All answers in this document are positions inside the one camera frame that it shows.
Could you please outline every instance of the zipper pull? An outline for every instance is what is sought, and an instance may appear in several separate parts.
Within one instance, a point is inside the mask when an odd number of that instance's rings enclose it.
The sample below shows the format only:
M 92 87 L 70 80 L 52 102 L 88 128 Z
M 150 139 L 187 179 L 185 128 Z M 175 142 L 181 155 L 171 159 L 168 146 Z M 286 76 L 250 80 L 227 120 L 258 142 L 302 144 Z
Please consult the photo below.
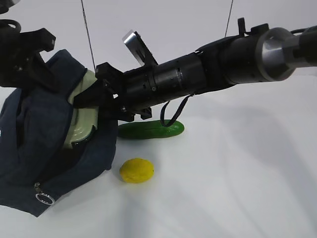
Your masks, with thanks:
M 40 186 L 41 186 L 41 184 L 39 182 L 36 182 L 34 184 L 34 189 L 37 192 L 37 194 L 35 194 L 36 199 L 39 200 L 40 202 L 46 204 L 46 205 L 54 205 L 55 199 L 52 198 L 51 196 L 49 196 L 48 194 L 43 193 L 43 191 L 40 189 Z M 49 201 L 42 200 L 41 196 L 47 198 Z

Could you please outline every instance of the yellow lemon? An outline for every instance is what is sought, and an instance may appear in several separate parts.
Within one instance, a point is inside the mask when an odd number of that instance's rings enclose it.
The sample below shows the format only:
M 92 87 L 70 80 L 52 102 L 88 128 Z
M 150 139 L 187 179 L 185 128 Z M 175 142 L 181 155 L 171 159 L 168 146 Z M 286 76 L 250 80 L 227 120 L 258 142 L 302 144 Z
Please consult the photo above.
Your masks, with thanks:
M 120 174 L 125 182 L 145 182 L 153 176 L 154 165 L 150 161 L 141 158 L 131 159 L 121 166 Z

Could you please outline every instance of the green cucumber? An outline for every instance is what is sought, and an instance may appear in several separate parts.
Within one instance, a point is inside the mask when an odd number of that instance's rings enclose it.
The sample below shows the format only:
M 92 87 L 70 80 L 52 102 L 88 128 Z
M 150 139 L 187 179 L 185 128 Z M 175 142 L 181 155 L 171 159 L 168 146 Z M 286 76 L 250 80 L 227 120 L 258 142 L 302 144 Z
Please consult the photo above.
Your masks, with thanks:
M 176 121 L 170 127 L 164 127 L 159 120 L 131 122 L 119 126 L 118 136 L 125 139 L 145 140 L 152 138 L 168 138 L 181 134 L 185 127 Z

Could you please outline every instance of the black cable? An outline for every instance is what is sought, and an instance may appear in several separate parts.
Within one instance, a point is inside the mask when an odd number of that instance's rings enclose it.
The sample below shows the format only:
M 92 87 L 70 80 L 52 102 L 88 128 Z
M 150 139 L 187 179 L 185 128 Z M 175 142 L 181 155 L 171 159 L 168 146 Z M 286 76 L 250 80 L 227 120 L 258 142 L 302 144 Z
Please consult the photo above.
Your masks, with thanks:
M 12 25 L 15 27 L 15 29 L 20 33 L 21 32 L 21 25 L 17 21 L 10 20 L 10 19 L 1 19 L 0 22 L 3 22 L 4 24 L 7 25 Z
M 184 100 L 181 102 L 181 104 L 179 105 L 176 113 L 174 114 L 174 116 L 172 117 L 171 120 L 169 120 L 169 122 L 167 124 L 165 124 L 165 120 L 164 120 L 164 116 L 165 116 L 165 110 L 167 105 L 170 103 L 170 101 L 168 101 L 162 108 L 161 112 L 160 112 L 160 123 L 162 126 L 164 127 L 170 127 L 171 125 L 174 124 L 174 122 L 176 122 L 177 118 L 180 116 L 180 114 L 182 113 L 188 99 L 190 97 L 193 97 L 193 95 L 188 95 L 186 98 L 184 98 Z
M 82 11 L 83 11 L 83 17 L 84 17 L 84 22 L 85 22 L 85 27 L 86 27 L 86 33 L 87 33 L 87 37 L 88 37 L 88 44 L 89 44 L 89 48 L 90 48 L 90 54 L 91 54 L 91 58 L 93 60 L 94 71 L 96 71 L 96 64 L 95 64 L 95 59 L 94 59 L 93 47 L 91 45 L 91 40 L 90 40 L 90 35 L 89 35 L 89 30 L 88 30 L 87 17 L 86 17 L 86 13 L 85 13 L 85 7 L 84 7 L 83 0 L 81 0 L 81 7 L 82 7 Z
M 228 32 L 228 27 L 229 27 L 231 12 L 232 12 L 232 6 L 233 6 L 233 0 L 231 1 L 231 5 L 230 5 L 230 11 L 229 11 L 228 21 L 227 21 L 227 26 L 226 26 L 226 32 L 224 33 L 225 37 L 227 36 L 227 32 Z
M 298 33 L 303 33 L 307 28 L 301 28 L 301 29 L 296 29 L 294 31 L 291 31 L 292 34 L 298 34 Z

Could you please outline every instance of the white backdrop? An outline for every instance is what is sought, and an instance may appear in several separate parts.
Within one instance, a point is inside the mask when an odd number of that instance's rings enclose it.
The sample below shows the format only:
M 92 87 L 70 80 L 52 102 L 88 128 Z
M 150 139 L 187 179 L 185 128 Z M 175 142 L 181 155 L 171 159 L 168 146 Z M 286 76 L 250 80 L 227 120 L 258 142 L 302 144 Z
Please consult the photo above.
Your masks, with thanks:
M 138 67 L 121 38 L 137 30 L 159 63 L 224 36 L 230 0 L 89 0 L 96 63 Z M 247 27 L 317 24 L 317 1 L 235 0 Z M 79 0 L 23 0 L 5 18 L 23 31 L 46 27 L 55 49 L 92 69 Z M 48 59 L 52 53 L 44 54 Z M 61 199 L 39 218 L 0 207 L 1 237 L 314 238 L 317 237 L 316 69 L 284 82 L 239 85 L 189 100 L 175 138 L 119 141 L 110 172 Z M 1 89 L 0 103 L 9 93 Z M 179 104 L 171 103 L 168 116 Z M 154 107 L 154 119 L 160 106 Z M 151 160 L 153 179 L 118 179 L 122 163 Z

